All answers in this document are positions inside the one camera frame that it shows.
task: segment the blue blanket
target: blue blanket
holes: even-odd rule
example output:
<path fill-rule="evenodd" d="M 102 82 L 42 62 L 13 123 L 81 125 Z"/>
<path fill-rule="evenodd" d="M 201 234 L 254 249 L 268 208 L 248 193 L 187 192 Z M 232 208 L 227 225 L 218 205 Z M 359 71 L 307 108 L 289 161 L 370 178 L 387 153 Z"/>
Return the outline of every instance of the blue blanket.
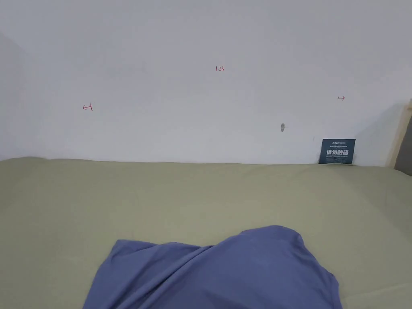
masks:
<path fill-rule="evenodd" d="M 342 308 L 338 282 L 281 226 L 215 246 L 118 240 L 84 309 Z"/>

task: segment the dark blue card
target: dark blue card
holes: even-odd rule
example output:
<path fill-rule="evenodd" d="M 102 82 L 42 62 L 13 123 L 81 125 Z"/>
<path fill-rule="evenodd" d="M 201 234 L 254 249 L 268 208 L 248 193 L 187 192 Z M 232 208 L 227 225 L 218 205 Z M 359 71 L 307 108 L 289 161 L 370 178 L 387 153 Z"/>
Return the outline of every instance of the dark blue card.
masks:
<path fill-rule="evenodd" d="M 323 140 L 319 164 L 352 164 L 355 140 Z"/>

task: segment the wooden bed frame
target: wooden bed frame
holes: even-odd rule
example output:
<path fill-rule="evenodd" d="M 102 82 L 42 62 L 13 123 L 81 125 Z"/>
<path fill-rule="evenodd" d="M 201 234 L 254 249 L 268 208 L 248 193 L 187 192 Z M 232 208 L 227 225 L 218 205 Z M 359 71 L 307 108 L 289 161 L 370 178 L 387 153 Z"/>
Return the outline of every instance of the wooden bed frame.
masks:
<path fill-rule="evenodd" d="M 412 176 L 412 99 L 405 105 L 396 138 L 387 162 L 388 167 Z"/>

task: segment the white wall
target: white wall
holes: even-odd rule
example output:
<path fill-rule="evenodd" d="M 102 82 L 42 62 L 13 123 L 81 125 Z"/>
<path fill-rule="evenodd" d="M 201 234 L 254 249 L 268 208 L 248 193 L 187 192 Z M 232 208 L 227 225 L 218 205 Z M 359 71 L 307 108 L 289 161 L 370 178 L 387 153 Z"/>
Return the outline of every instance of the white wall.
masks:
<path fill-rule="evenodd" d="M 384 165 L 412 96 L 411 14 L 410 0 L 0 0 L 0 159 L 315 163 L 323 138 L 356 138 L 355 164 Z"/>

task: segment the mattress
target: mattress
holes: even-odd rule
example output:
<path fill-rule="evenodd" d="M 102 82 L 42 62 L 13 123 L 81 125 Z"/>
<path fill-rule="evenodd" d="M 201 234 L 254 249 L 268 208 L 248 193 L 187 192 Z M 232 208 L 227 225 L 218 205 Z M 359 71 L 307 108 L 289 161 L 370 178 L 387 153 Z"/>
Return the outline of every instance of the mattress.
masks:
<path fill-rule="evenodd" d="M 80 308 L 118 239 L 211 245 L 283 225 L 344 308 L 410 308 L 412 177 L 380 167 L 0 162 L 0 308 Z"/>

